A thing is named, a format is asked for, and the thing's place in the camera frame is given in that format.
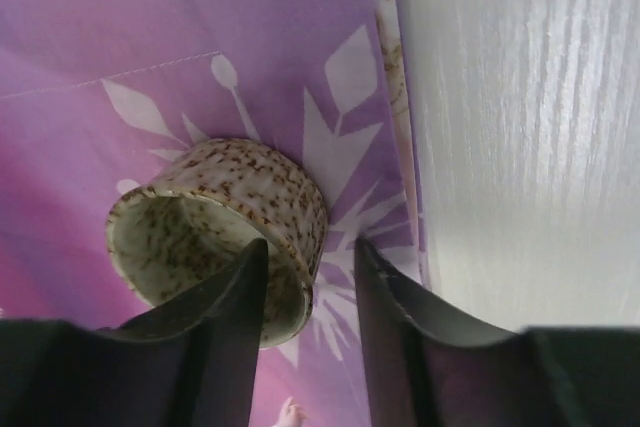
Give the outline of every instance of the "cup rim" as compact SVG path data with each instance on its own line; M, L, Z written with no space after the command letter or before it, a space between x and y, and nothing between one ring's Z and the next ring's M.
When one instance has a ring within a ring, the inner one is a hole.
M133 284L133 282L131 282L127 274L125 274L124 270L122 269L121 259L117 255L115 249L115 226L118 223L118 220L131 207L140 204L140 202L142 202L144 199L158 198L182 198L196 200L199 202L211 202L213 204L216 204L218 207L229 210L243 222L248 223L251 227L262 234L268 242L272 243L280 252L286 253L290 256L292 265L294 267L294 273L298 281L298 287L302 292L304 303L302 308L304 310L302 315L299 316L297 322L293 325L291 332L287 333L286 336L280 337L279 339L274 339L274 341L269 339L267 341L261 342L261 349L281 345L291 340L305 327L305 325L309 321L309 318L311 317L311 313L313 310L314 279L309 274L309 266L307 265L305 259L302 257L301 253L297 252L291 246L291 243L284 238L284 235L282 235L276 229L270 227L270 225L273 225L273 222L267 220L263 215L261 215L261 213L256 212L255 209L251 208L247 204L233 199L223 192L217 192L207 188L198 188L196 190L193 190L191 188L179 185L169 187L163 185L162 181L157 183L151 182L147 185L138 186L133 190L130 190L129 192L123 194L109 211L106 221L107 251L109 253L109 258L111 259L111 264L113 265L118 276L127 284L129 289L134 292L136 297L142 300L145 304L153 307L153 304L151 304L151 302L149 302L142 296L142 294L138 291L136 286Z

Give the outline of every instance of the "brown speckled mug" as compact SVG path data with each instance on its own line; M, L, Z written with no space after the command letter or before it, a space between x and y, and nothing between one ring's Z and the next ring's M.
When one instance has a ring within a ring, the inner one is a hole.
M252 239L266 239L260 345L270 347L311 315L327 228L322 195L300 167L256 142L214 139L124 194L107 219L107 246L119 275L155 306L219 274Z

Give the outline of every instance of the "speckled cup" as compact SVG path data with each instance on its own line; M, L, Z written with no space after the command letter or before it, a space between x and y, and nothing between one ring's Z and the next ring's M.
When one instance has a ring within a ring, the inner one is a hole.
M322 195L296 164L262 144L196 145L107 218L115 269L152 306L219 274L251 240L269 243L261 347L289 340L311 315L327 233Z

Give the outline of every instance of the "stitching line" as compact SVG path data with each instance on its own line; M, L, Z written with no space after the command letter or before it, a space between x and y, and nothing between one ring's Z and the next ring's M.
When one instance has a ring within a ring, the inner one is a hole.
M26 90L24 92L17 92L15 94L9 94L9 95L5 95L4 97L0 97L0 101L8 100L8 99L15 99L15 98L18 98L18 97L24 97L26 95L31 95L31 94L41 94L41 93L48 93L48 92L61 92L61 91L65 91L65 90L78 89L80 87L86 87L88 85L97 84L98 82L101 82L102 80L119 79L120 77L125 77L127 75L140 74L142 72L147 72L149 70L160 69L162 67L168 67L170 65L181 64L183 62L188 62L190 60L201 59L203 57L209 57L209 56L220 55L220 54L221 54L221 52L216 50L216 51L212 51L212 52L206 52L204 54L197 54L197 55L192 55L190 57L184 57L182 59L170 60L168 62L162 62L161 64L152 65L150 67L141 67L139 69L128 70L127 72L120 72L119 74L113 74L113 75L109 75L107 77L100 77L99 79L87 80L85 82L80 82L79 84L63 85L63 86L60 86L60 87L43 87L43 88L40 88L40 89Z

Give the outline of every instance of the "purple placemat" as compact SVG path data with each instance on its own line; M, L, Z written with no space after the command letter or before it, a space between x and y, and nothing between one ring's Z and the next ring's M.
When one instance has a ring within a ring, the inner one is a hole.
M418 278L373 0L0 0L0 308L116 325L113 202L204 137L260 139L317 179L332 227L314 315L263 351L252 426L367 426L353 240Z

